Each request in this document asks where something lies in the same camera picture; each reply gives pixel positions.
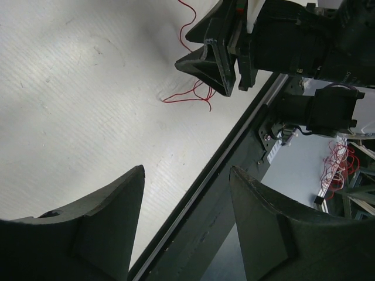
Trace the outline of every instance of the white tabletop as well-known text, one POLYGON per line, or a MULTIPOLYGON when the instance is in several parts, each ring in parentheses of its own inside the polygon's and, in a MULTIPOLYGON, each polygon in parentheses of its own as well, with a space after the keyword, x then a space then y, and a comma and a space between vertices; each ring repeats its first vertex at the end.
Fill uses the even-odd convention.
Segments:
MULTIPOLYGON (((187 2, 198 18, 216 3, 187 2)), ((177 0, 1 4, 0 217, 40 216, 143 164, 133 264, 270 73, 249 92, 217 94, 212 112, 163 104, 195 82, 173 66, 193 16, 177 0)))

